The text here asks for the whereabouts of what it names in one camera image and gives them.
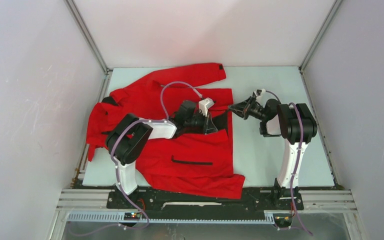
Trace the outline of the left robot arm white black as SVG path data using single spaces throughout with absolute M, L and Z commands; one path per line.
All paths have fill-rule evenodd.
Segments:
M 195 103 L 185 100 L 172 117 L 166 119 L 140 118 L 127 114 L 108 134 L 105 145 L 114 163 L 116 187 L 121 191 L 118 201 L 125 208 L 133 208 L 138 202 L 136 160 L 148 140 L 175 139 L 183 134 L 212 134 L 218 131 L 210 108 L 214 101 L 207 97 Z

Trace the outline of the red zip jacket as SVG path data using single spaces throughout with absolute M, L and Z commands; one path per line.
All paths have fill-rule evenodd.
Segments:
M 226 78 L 221 63 L 196 63 L 152 71 L 131 84 L 112 91 L 92 109 L 87 125 L 88 159 L 106 145 L 109 133 L 132 113 L 140 118 L 161 120 L 174 114 L 185 100 L 211 98 L 210 113 L 218 131 L 211 134 L 186 132 L 172 139 L 149 140 L 136 169 L 155 189 L 238 200 L 245 182 L 234 172 L 233 120 L 228 106 L 232 90 L 205 85 Z

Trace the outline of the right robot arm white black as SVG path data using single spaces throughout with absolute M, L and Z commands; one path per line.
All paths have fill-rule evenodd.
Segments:
M 262 106 L 254 95 L 228 109 L 244 120 L 249 117 L 260 120 L 259 133 L 263 137 L 284 139 L 283 160 L 270 196 L 275 208 L 284 209 L 291 199 L 298 197 L 303 156 L 318 132 L 312 112 L 305 103 L 286 104 L 275 98 L 268 99 Z

